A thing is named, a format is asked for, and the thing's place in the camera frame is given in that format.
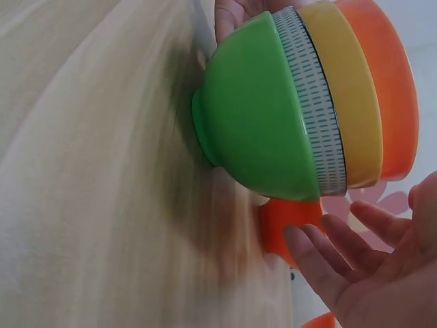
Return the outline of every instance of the orange bowl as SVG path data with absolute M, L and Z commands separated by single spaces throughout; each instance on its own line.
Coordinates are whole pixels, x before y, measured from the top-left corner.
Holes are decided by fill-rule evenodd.
M 405 48 L 393 24 L 373 0 L 335 2 L 355 32 L 369 65 L 381 112 L 382 180 L 410 172 L 419 141 L 416 87 Z
M 297 268 L 291 257 L 283 231 L 288 225 L 298 228 L 312 224 L 323 230 L 322 205 L 320 202 L 291 202 L 287 200 L 269 200 L 259 207 L 259 218 L 264 251 L 274 253 L 291 267 Z

